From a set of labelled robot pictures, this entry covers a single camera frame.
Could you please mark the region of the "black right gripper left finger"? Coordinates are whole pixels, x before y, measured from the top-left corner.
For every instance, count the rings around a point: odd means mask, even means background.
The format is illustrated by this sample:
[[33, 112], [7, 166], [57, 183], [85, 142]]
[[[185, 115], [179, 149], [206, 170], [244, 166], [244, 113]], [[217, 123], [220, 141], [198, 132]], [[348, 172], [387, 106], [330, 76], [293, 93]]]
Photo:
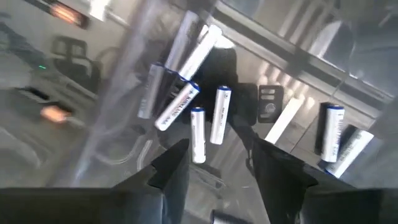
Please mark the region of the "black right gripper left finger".
[[180, 140], [114, 187], [1, 189], [1, 223], [180, 223], [188, 148]]

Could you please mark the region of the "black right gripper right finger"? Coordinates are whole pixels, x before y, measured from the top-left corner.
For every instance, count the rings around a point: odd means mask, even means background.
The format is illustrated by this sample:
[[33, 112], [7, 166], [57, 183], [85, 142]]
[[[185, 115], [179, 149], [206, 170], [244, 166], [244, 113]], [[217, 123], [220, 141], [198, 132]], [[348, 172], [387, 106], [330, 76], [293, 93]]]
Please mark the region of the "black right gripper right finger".
[[397, 189], [356, 189], [260, 138], [252, 162], [271, 223], [397, 223]]

